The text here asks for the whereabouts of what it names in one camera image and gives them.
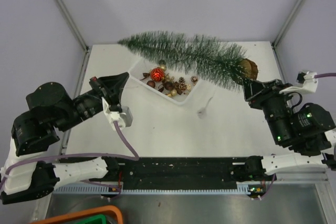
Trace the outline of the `orange plastic crate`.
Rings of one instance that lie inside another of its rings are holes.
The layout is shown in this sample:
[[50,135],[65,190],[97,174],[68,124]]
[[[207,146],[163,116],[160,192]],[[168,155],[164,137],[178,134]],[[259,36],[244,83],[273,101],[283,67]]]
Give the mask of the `orange plastic crate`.
[[100,215],[100,214],[114,218],[119,224],[124,223],[124,218],[123,218],[121,210],[118,207],[112,206],[112,205],[68,213],[68,214],[55,216],[55,217],[47,218],[47,219],[40,220],[40,221],[35,221],[33,223],[35,224],[65,223],[65,222],[84,219],[84,218],[88,218],[88,217],[92,217],[92,216]]

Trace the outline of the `white plastic basket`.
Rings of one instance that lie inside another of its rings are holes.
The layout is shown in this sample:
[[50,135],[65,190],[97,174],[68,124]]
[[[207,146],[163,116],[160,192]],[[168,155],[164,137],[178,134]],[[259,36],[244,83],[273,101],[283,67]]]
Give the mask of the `white plastic basket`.
[[[160,97],[171,101],[176,105],[186,104],[196,92],[202,81],[194,74],[184,74],[170,68],[164,72],[165,76],[161,82],[154,82],[150,78],[150,72],[154,68],[160,68],[164,63],[151,63],[145,59],[139,59],[129,69],[130,78],[139,85],[149,89]],[[185,79],[185,84],[179,84],[180,77]]]

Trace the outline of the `red glitter bauble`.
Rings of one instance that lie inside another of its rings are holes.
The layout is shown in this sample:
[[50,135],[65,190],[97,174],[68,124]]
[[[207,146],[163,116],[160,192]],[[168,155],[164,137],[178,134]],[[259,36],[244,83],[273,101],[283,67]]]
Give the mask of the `red glitter bauble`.
[[161,82],[164,79],[164,76],[165,76],[164,70],[159,67],[152,69],[152,71],[150,72],[150,78],[154,82]]

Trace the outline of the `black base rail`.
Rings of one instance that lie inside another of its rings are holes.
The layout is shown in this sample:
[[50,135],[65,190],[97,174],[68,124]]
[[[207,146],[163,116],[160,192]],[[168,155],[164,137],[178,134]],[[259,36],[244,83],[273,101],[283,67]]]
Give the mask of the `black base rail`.
[[237,182],[271,181],[260,156],[238,158],[116,158],[99,182],[120,182],[124,189],[233,189]]

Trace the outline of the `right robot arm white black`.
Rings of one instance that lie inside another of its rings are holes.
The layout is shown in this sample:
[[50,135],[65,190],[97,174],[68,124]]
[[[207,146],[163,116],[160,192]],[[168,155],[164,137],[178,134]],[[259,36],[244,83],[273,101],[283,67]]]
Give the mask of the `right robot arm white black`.
[[249,79],[243,87],[250,108],[263,111],[275,144],[292,152],[248,157],[248,178],[256,180],[295,167],[335,170],[335,123],[331,114],[315,103],[306,103],[299,111],[287,103],[294,94],[302,100],[303,95],[311,93],[306,84],[293,86],[278,79]]

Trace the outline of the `green plastic crate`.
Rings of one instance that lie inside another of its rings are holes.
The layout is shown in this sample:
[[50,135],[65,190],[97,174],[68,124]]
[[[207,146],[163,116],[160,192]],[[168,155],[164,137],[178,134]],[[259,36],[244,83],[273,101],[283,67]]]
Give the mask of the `green plastic crate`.
[[90,217],[74,220],[71,223],[74,224],[107,224],[107,218],[103,214],[93,215]]

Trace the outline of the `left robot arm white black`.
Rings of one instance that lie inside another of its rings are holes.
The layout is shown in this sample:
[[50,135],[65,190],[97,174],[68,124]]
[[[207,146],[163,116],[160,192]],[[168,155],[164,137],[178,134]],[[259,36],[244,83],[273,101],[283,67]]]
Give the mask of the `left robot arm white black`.
[[121,105],[127,72],[92,77],[91,89],[71,98],[57,82],[47,82],[26,97],[28,110],[18,116],[11,130],[11,146],[1,171],[1,201],[14,204],[43,198],[56,188],[84,180],[119,179],[118,158],[110,154],[76,154],[71,163],[48,163],[44,153],[65,132],[100,112],[127,116]]

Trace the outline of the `small green christmas tree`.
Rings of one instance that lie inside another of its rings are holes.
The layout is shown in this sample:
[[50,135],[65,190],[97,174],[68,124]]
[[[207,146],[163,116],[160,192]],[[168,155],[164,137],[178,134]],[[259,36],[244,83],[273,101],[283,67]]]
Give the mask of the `small green christmas tree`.
[[147,61],[159,63],[227,90],[239,90],[258,78],[257,64],[248,59],[237,43],[222,42],[216,37],[169,31],[146,31],[117,42]]

